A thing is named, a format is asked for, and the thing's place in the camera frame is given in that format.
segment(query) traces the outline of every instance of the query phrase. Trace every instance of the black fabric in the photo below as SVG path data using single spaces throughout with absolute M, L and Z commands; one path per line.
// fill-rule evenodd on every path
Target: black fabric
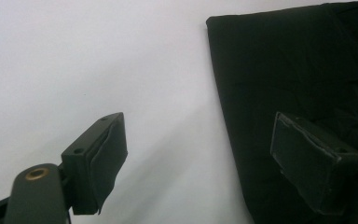
M 358 149 L 358 2 L 207 20 L 242 193 L 256 224 L 336 223 L 313 213 L 269 155 L 277 111 Z

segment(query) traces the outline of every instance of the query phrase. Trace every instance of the white surface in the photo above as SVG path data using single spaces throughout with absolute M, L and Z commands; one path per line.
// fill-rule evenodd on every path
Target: white surface
M 252 223 L 205 21 L 322 1 L 0 1 L 0 199 L 96 119 L 124 112 L 129 157 L 80 223 Z

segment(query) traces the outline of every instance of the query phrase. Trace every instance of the folded black cloth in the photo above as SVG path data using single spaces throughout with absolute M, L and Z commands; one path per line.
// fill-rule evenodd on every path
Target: folded black cloth
M 313 213 L 269 155 L 277 111 L 358 149 L 358 2 L 207 20 L 213 71 L 256 224 L 337 223 Z

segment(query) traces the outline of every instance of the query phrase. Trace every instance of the black cloth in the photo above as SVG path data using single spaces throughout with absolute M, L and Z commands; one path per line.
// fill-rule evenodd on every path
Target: black cloth
M 358 149 L 358 2 L 207 20 L 243 197 L 256 224 L 336 223 L 313 213 L 269 154 L 277 111 Z

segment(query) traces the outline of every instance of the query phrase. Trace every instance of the white table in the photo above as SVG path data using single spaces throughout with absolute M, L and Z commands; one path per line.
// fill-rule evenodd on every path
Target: white table
M 0 1 L 0 199 L 19 172 L 61 163 L 96 119 L 124 112 L 116 187 L 75 224 L 252 223 L 205 21 L 322 2 Z

